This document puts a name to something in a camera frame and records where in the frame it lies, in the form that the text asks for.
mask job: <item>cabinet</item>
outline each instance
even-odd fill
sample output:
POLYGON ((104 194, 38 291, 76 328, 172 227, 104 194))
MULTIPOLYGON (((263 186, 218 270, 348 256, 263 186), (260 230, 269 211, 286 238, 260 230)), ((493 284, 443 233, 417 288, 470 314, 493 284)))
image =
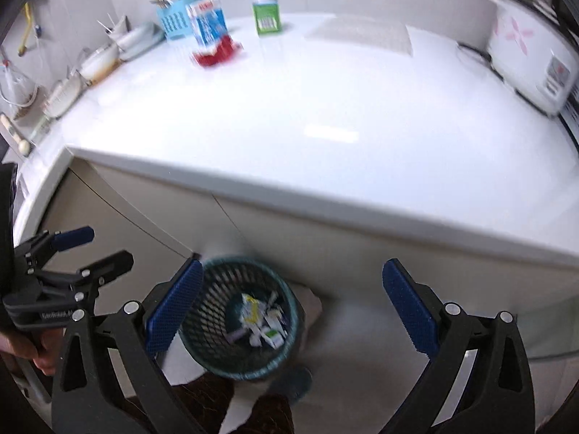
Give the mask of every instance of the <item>cabinet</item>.
POLYGON ((384 237, 216 198, 258 256, 319 295, 384 305, 381 269, 398 258, 443 301, 472 314, 519 313, 579 293, 576 271, 384 237))
POLYGON ((248 241, 211 194, 98 164, 91 166, 148 220, 204 259, 253 254, 248 241))
POLYGON ((92 243, 57 253, 47 268, 75 272, 106 255, 126 249, 134 257, 132 270, 101 289, 96 313, 117 312, 128 300, 142 301, 155 284, 169 280, 184 258, 112 208, 72 171, 68 171, 42 220, 42 230, 70 230, 90 225, 92 243))

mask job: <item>human hand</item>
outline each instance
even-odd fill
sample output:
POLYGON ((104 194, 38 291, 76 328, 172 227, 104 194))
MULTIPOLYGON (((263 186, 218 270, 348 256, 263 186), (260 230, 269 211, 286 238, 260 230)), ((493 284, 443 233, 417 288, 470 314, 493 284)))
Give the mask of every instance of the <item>human hand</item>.
POLYGON ((40 333, 39 346, 41 348, 37 349, 33 342, 22 333, 16 330, 2 330, 0 352, 33 361, 44 375, 54 375, 63 337, 64 333, 60 328, 44 330, 40 333))

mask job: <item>kitchen counter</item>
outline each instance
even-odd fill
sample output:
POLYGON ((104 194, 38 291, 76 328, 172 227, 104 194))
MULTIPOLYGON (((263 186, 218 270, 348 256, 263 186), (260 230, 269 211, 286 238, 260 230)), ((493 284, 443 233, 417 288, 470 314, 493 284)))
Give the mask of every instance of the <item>kitchen counter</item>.
POLYGON ((412 55, 306 37, 285 15, 202 69, 163 43, 87 90, 20 176, 15 243, 76 156, 268 208, 477 253, 579 267, 579 159, 558 120, 456 42, 409 27, 412 55))

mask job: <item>pink flower pattern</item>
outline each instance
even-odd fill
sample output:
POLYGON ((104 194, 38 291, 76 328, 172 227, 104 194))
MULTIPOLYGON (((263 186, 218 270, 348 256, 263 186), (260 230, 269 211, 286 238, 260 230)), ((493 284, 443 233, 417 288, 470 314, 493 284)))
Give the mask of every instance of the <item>pink flower pattern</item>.
POLYGON ((530 39, 534 36, 534 31, 532 29, 519 29, 519 24, 515 21, 515 18, 511 18, 512 30, 507 32, 505 39, 508 41, 515 41, 516 45, 520 47, 525 55, 529 54, 527 45, 525 44, 525 39, 530 39))

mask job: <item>blue box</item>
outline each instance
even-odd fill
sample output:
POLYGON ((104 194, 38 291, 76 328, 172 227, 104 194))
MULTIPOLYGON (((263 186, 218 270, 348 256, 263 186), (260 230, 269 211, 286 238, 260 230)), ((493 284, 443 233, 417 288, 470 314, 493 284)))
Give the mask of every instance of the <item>blue box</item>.
POLYGON ((219 0, 176 0, 169 8, 157 8, 167 39, 195 36, 200 46, 210 46, 227 34, 219 0))

